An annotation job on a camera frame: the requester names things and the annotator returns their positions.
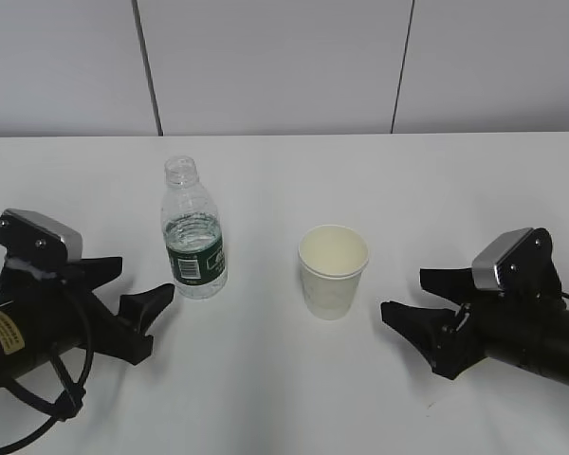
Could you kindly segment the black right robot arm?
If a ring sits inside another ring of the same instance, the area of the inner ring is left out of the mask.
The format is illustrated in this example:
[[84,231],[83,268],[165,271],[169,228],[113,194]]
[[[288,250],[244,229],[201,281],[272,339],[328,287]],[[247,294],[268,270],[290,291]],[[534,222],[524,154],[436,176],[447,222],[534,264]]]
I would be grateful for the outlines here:
[[569,309],[559,275],[548,267],[536,292],[478,289],[467,268],[423,269],[421,288],[458,310],[419,308],[393,300],[382,321],[410,342],[431,371],[449,380],[486,358],[569,385]]

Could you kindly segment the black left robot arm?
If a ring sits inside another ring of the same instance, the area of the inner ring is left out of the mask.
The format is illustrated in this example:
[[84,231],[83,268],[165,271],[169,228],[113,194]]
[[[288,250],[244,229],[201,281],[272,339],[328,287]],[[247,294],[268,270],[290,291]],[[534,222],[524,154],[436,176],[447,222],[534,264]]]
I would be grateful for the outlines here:
[[119,277],[120,257],[83,259],[55,271],[8,259],[0,273],[0,388],[58,354],[91,347],[137,365],[152,354],[148,330],[174,299],[164,283],[138,294],[122,295],[112,313],[97,288]]

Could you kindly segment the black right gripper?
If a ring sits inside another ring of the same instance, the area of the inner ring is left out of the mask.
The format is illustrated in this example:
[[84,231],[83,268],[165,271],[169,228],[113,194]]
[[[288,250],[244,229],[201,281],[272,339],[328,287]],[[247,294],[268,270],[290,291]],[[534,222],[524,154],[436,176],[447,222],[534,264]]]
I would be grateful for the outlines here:
[[382,321],[404,337],[434,373],[454,379],[487,357],[535,374],[547,330],[562,311],[562,293],[529,296],[479,291],[470,268],[419,271],[421,288],[459,306],[418,308],[380,304]]

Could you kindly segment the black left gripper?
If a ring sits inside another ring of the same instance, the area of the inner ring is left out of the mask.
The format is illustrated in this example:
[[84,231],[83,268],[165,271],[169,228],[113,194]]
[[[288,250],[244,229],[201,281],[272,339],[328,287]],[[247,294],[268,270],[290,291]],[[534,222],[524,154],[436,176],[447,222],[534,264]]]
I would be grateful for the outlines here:
[[153,350],[147,331],[175,286],[121,295],[112,313],[95,290],[120,276],[119,256],[81,259],[46,272],[9,264],[0,273],[0,366],[40,366],[55,353],[90,347],[137,365]]

